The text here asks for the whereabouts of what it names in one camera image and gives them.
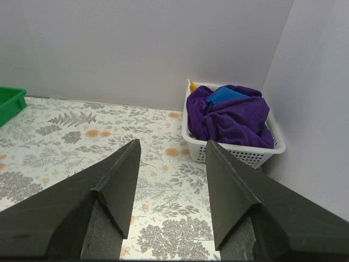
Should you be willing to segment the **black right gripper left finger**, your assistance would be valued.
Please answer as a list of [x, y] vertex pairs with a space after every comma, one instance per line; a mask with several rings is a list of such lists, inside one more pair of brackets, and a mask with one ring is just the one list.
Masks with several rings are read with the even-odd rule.
[[118, 259], [141, 158], [135, 139], [1, 212], [2, 259]]

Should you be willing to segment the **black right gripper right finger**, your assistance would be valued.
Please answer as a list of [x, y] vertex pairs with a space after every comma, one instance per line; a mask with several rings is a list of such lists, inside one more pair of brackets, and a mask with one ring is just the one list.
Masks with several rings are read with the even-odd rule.
[[348, 222], [230, 154], [206, 147], [215, 249], [222, 261], [348, 261]]

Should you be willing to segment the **blue towel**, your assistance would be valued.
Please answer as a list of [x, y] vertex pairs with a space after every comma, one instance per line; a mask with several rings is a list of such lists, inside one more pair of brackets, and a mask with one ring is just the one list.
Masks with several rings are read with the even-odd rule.
[[248, 97], [249, 96], [224, 86], [224, 87], [219, 87], [210, 96], [208, 96], [206, 99], [206, 102], [210, 107], [212, 107], [214, 105], [217, 105], [226, 101], [241, 99], [241, 98], [248, 98]]

